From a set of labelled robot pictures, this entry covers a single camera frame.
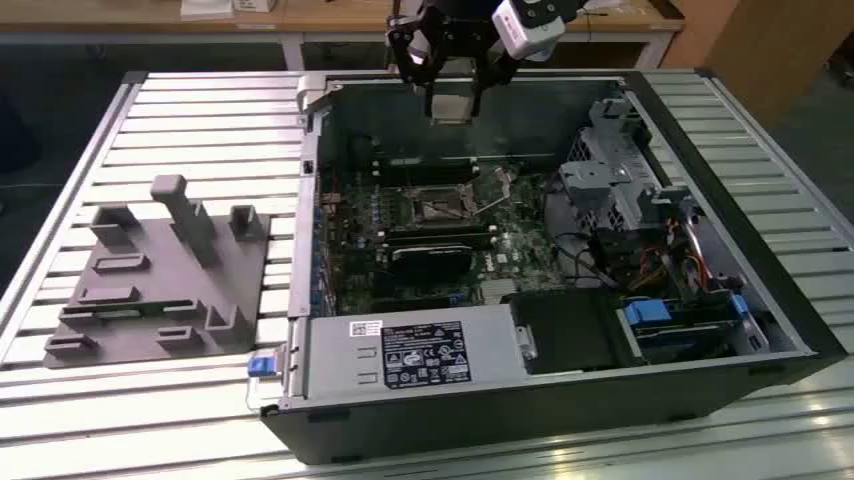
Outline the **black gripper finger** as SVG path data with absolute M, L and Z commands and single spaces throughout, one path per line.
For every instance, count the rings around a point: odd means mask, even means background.
M 472 65 L 469 116 L 476 117 L 480 112 L 483 92 L 496 85 L 509 83 L 519 68 L 519 60 L 513 59 L 505 51 L 495 55 L 483 45 L 467 46 L 467 58 Z
M 432 117 L 435 80 L 441 67 L 441 57 L 429 53 L 428 35 L 435 33 L 439 19 L 439 10 L 435 7 L 419 7 L 412 15 L 401 14 L 400 8 L 393 7 L 385 21 L 385 40 L 397 73 L 404 84 L 423 90 L 424 115 L 428 118 Z M 419 50 L 421 56 L 420 61 L 416 62 L 412 43 L 419 38 L 423 39 L 427 47 Z

